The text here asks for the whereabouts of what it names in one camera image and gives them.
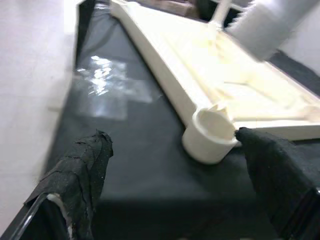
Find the tiled floor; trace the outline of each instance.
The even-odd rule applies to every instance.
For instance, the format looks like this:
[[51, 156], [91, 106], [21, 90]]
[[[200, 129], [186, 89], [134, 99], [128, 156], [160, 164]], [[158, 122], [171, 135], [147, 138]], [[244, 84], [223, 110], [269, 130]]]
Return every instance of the tiled floor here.
[[0, 1], [0, 235], [42, 172], [71, 80], [72, 0]]

